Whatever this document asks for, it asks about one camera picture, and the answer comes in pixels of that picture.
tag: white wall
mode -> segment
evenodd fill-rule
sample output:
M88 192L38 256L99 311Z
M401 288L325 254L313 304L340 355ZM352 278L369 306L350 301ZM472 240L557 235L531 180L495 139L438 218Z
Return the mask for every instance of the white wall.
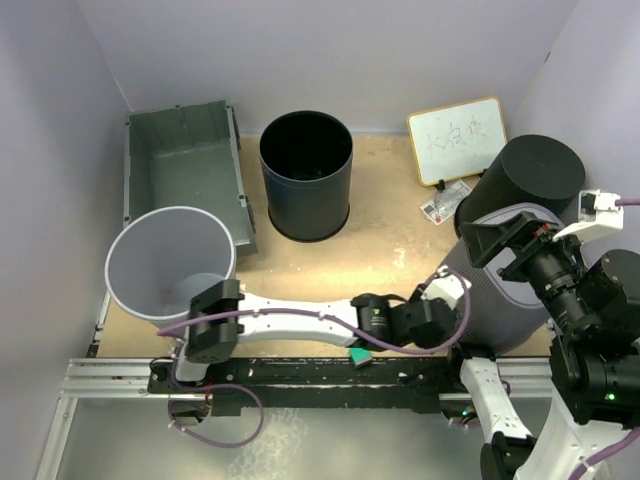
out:
M511 125L573 148L588 185L640 196L640 2L580 0ZM589 246L640 252L640 210L625 228Z
M78 0L135 110L229 97L240 129L319 109L355 132L498 95L507 121L576 0Z
M2 478L35 474L69 358L91 341L124 113L73 0L0 2Z

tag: black trash can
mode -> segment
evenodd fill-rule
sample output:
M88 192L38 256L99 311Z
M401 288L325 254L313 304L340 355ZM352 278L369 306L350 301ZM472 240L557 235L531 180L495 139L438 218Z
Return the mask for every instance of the black trash can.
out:
M274 120L260 138L269 217L303 242L337 233L349 217L353 139L337 119L313 111Z
M542 205L559 216L580 193L585 170L564 143L543 135L523 135L500 151L476 188L455 213L454 228L518 203Z

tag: whiteboard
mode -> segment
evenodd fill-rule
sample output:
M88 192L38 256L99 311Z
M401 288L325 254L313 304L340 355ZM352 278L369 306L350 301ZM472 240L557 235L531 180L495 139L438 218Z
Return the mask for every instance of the whiteboard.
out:
M425 186L481 173L507 143L497 97L413 113L407 124Z

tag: green object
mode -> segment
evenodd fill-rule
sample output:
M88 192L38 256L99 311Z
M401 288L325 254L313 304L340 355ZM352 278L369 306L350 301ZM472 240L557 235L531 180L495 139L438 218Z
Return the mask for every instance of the green object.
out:
M369 350L365 350L364 348L350 348L349 354L351 355L351 361L356 368L363 367L364 365L368 365L373 362L373 355L371 355Z

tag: gray tray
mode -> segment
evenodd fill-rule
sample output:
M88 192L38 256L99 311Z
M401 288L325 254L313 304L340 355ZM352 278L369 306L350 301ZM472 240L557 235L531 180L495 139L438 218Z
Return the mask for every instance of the gray tray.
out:
M157 208L201 208L224 222L238 255L255 253L238 140L233 107L224 100L129 114L124 226Z

